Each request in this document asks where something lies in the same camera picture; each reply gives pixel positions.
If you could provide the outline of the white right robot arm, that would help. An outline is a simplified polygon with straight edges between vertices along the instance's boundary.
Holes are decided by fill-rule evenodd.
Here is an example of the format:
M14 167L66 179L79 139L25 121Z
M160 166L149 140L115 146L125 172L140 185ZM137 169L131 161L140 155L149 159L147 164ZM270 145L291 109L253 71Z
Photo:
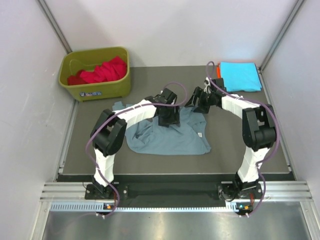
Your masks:
M234 176L231 189L223 188L220 194L222 197L228 195L230 200L245 198L258 189L262 162L277 140L273 108L227 93L223 78L206 78L204 85L204 88L195 88L185 107L192 108L195 113L207 114L212 106L216 106L242 120L245 144L242 164Z

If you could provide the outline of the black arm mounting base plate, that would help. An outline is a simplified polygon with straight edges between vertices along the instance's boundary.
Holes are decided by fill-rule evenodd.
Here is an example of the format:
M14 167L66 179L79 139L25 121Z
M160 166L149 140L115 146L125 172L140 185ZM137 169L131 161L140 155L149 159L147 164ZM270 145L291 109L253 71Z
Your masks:
M115 182L113 187L98 187L88 184L86 200L114 200L117 194L121 201L137 199L138 197L208 197L211 200L235 200L260 198L263 190L259 183L254 187L241 190L233 183L207 182Z

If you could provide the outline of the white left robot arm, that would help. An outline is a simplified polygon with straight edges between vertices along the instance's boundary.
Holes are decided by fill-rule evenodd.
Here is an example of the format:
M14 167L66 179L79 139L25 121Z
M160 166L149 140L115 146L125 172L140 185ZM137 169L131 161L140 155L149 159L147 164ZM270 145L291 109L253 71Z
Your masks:
M88 145L93 146L95 165L92 184L87 187L90 197L107 199L117 190L111 184L114 180L115 155L123 145L125 133L131 126L153 117L162 127L180 124L180 106L177 95L164 88L156 96L148 96L127 108L112 111L105 109L99 116L90 134Z

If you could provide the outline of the grey-blue t-shirt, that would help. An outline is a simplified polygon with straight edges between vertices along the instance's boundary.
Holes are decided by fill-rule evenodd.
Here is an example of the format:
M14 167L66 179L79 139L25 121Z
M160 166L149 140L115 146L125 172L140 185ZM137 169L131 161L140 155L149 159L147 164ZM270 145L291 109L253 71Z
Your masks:
M179 116L180 126L160 126L157 116L130 126L125 132L128 147L139 154L163 156L209 153L211 146L205 137L204 115L182 107Z

